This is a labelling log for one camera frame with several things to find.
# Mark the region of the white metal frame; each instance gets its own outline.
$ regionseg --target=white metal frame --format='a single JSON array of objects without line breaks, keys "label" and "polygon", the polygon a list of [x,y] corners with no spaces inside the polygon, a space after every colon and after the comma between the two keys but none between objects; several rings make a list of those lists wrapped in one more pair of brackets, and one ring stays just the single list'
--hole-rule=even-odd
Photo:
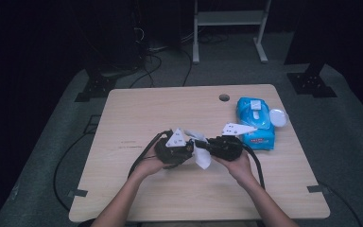
[{"label": "white metal frame", "polygon": [[193,63],[199,63],[199,26],[243,26],[256,25],[259,27],[258,37],[253,41],[257,49],[261,63],[267,63],[268,58],[262,47],[262,38],[271,0],[267,0],[264,10],[244,11],[199,11],[198,0],[194,5],[194,42],[193,42]]}]

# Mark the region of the blue plastic packaging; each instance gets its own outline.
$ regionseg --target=blue plastic packaging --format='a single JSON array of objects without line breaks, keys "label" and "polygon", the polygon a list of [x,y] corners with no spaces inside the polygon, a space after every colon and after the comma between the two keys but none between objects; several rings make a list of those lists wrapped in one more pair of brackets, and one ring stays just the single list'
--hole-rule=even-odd
[{"label": "blue plastic packaging", "polygon": [[252,149],[274,148],[275,129],[270,123],[267,103],[255,97],[241,97],[236,108],[239,124],[257,128],[257,131],[240,135],[241,141]]}]

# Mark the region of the person's right arm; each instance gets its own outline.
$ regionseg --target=person's right arm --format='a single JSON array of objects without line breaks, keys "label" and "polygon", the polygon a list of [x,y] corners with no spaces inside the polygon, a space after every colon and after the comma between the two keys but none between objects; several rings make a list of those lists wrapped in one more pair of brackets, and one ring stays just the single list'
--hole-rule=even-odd
[{"label": "person's right arm", "polygon": [[267,227],[298,226],[256,181],[251,171],[249,156],[246,152],[242,152],[241,156],[232,162],[216,157],[213,158],[223,164],[237,180],[238,184],[247,191]]}]

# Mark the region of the carpeted floor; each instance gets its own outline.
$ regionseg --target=carpeted floor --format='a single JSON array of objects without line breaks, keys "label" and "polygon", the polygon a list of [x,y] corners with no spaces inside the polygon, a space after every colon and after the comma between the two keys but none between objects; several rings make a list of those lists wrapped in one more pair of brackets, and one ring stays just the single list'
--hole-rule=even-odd
[{"label": "carpeted floor", "polygon": [[[315,176],[331,187],[325,194],[330,217],[297,221],[301,226],[358,226],[351,208],[363,225],[363,106],[344,77],[329,66],[325,66],[320,75],[337,97],[297,95],[286,74],[303,72],[307,65],[284,65],[292,35],[265,34],[267,64],[259,61],[253,34],[230,35],[219,44],[202,44],[200,63],[192,65],[188,78],[190,61],[184,52],[160,52],[155,56],[162,64],[151,73],[152,80],[144,77],[133,88],[180,87],[184,81],[185,86],[273,84]],[[191,56],[191,44],[182,48]],[[148,71],[158,65],[159,59],[147,57]],[[141,70],[119,79],[116,88],[129,88],[145,73]],[[75,102],[87,81],[88,76],[81,71],[69,84],[16,184],[17,194],[8,199],[0,212],[0,226],[78,226],[69,220],[68,212],[57,201],[53,179],[57,170],[58,195],[64,205],[70,207],[72,198],[68,194],[78,187],[94,139],[93,134],[83,134],[84,129],[92,115],[102,113],[106,101],[92,98],[88,102]]]}]

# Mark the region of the table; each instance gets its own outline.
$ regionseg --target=table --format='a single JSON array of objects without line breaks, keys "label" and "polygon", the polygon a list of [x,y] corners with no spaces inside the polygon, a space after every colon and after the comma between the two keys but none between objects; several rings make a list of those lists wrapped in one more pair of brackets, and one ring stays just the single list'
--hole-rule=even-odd
[{"label": "table", "polygon": [[[221,101],[220,95],[230,100]],[[87,191],[87,195],[75,196],[69,219],[78,222],[96,218],[157,133],[182,128],[214,138],[226,123],[236,122],[236,103],[242,96],[263,98],[270,108],[285,109],[276,89],[268,84],[112,90],[78,185],[78,190]],[[276,129],[274,150],[256,153],[267,192],[290,217],[329,216],[323,195],[307,189],[318,184],[290,123]],[[213,161],[205,170],[195,164],[182,165],[149,176],[139,189],[128,220],[258,218],[247,193],[224,166]]]},{"label": "table", "polygon": [[268,58],[262,47],[271,0],[266,0],[264,10],[199,11],[198,0],[194,6],[193,63],[199,63],[199,26],[259,26],[258,36],[253,38],[261,63]]}]

